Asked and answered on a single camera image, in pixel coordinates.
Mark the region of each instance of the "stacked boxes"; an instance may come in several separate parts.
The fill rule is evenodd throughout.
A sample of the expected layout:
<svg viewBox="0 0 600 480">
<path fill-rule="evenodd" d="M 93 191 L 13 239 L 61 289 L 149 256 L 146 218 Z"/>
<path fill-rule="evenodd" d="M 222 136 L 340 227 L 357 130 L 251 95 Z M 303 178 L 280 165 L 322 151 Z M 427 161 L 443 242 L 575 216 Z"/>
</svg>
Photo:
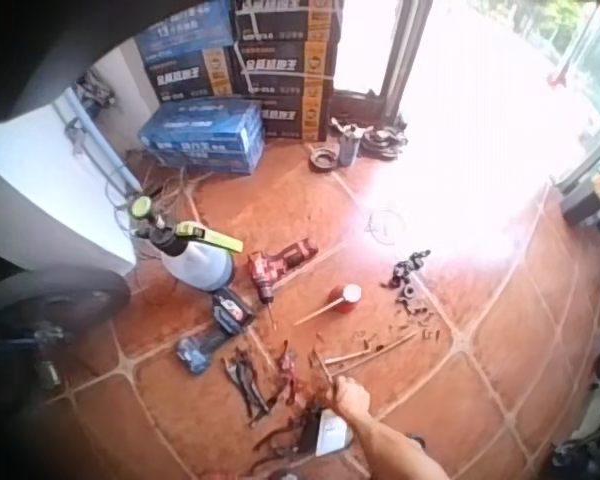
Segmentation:
<svg viewBox="0 0 600 480">
<path fill-rule="evenodd" d="M 161 102 L 234 93 L 229 0 L 209 0 L 136 35 Z"/>
<path fill-rule="evenodd" d="M 165 103 L 138 136 L 163 166 L 253 173 L 264 148 L 258 103 L 206 98 Z"/>
<path fill-rule="evenodd" d="M 324 141 L 342 0 L 237 0 L 236 90 L 262 104 L 269 137 Z"/>
</svg>

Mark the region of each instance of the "terracotta tile floor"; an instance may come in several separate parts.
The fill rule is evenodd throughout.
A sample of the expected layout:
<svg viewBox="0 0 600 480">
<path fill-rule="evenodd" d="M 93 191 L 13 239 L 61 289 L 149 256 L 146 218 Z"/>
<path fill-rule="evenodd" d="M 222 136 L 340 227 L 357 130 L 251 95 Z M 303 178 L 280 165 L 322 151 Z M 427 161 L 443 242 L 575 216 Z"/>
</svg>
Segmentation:
<svg viewBox="0 0 600 480">
<path fill-rule="evenodd" d="M 308 396 L 324 383 L 307 361 L 314 346 L 325 356 L 342 355 L 365 337 L 387 343 L 415 333 L 351 372 L 372 393 L 373 413 L 423 436 L 454 479 L 531 477 L 550 442 L 569 434 L 586 399 L 600 338 L 600 234 L 567 228 L 560 195 L 543 178 L 526 172 L 493 180 L 479 162 L 433 162 L 417 145 L 407 152 L 394 163 L 361 159 L 346 171 L 316 175 L 302 145 L 270 145 L 252 177 L 193 179 L 193 203 L 179 199 L 174 211 L 243 239 L 247 252 L 275 252 L 306 236 L 319 244 L 319 256 L 276 288 L 278 331 L 259 315 L 236 340 L 256 358 L 265 394 L 273 390 L 271 358 L 284 339 L 298 354 Z M 370 225 L 370 215 L 394 222 Z M 379 286 L 398 258 L 426 248 L 433 253 L 415 280 L 431 313 L 426 329 L 438 331 L 437 340 L 423 340 L 394 292 Z M 234 288 L 253 301 L 245 261 L 245 254 L 236 257 Z M 59 435 L 85 445 L 70 458 L 117 479 L 245 472 L 259 458 L 253 443 L 294 412 L 276 406 L 248 428 L 220 362 L 193 378 L 172 351 L 179 337 L 206 328 L 209 298 L 174 288 L 156 261 L 141 262 L 136 276 L 127 310 L 78 346 L 101 376 L 63 363 L 68 386 L 49 408 Z M 363 288 L 356 310 L 291 326 L 346 282 Z M 369 476 L 357 444 L 303 459 L 297 469 L 307 479 Z"/>
</svg>

